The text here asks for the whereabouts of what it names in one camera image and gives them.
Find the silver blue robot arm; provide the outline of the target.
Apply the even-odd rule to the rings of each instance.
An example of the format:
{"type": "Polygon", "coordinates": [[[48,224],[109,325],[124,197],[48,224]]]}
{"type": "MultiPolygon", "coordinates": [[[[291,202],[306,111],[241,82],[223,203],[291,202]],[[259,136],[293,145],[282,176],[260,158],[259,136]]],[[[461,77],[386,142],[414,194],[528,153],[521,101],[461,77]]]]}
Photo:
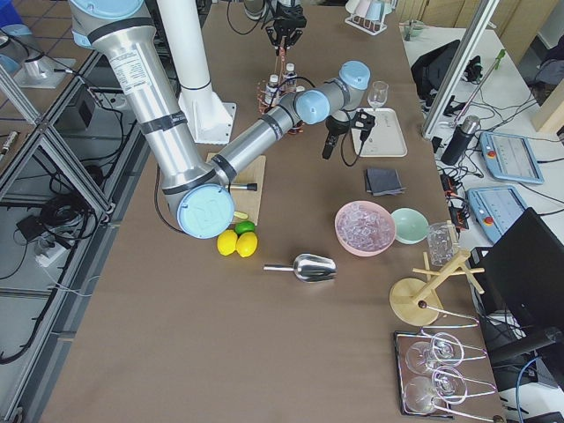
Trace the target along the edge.
{"type": "Polygon", "coordinates": [[[158,161],[162,190],[180,229],[208,239],[228,228],[234,201],[228,185],[299,122],[314,124],[359,106],[370,79],[362,62],[342,65],[337,77],[302,93],[288,93],[210,160],[196,146],[202,132],[232,118],[212,90],[194,2],[161,1],[162,23],[181,92],[175,93],[153,44],[156,29],[142,1],[73,1],[73,35],[103,55],[158,161]]]}

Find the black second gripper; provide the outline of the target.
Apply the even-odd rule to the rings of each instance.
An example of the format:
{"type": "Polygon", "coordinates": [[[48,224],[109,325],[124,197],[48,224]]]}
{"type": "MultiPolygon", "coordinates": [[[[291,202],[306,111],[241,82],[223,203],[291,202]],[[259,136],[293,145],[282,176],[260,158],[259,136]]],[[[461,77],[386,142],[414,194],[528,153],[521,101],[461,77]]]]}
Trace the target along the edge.
{"type": "Polygon", "coordinates": [[[277,35],[290,36],[306,24],[301,2],[276,2],[273,27],[277,35]]]}

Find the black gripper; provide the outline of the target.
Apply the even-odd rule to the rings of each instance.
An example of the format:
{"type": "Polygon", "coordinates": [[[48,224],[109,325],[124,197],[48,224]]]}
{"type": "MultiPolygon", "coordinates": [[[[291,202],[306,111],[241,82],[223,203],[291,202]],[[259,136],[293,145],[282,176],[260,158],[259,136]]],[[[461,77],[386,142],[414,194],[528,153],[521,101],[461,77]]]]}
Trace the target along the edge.
{"type": "Polygon", "coordinates": [[[329,131],[328,132],[328,135],[326,137],[326,140],[325,140],[325,143],[324,143],[324,146],[323,146],[323,150],[322,150],[322,158],[324,160],[328,160],[331,157],[331,155],[332,155],[332,153],[333,153],[333,151],[334,151],[334,149],[335,149],[335,147],[338,143],[340,136],[341,136],[341,134],[337,131],[329,131]]]}

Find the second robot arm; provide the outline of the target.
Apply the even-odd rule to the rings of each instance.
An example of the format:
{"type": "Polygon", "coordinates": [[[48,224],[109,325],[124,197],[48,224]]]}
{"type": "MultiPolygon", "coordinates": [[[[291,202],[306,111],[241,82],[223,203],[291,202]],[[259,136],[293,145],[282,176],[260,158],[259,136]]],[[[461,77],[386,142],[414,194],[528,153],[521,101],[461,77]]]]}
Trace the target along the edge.
{"type": "Polygon", "coordinates": [[[228,25],[239,35],[251,33],[255,27],[271,30],[274,37],[284,39],[307,25],[307,19],[299,0],[242,1],[246,16],[255,22],[249,30],[236,29],[226,13],[228,25]]]}

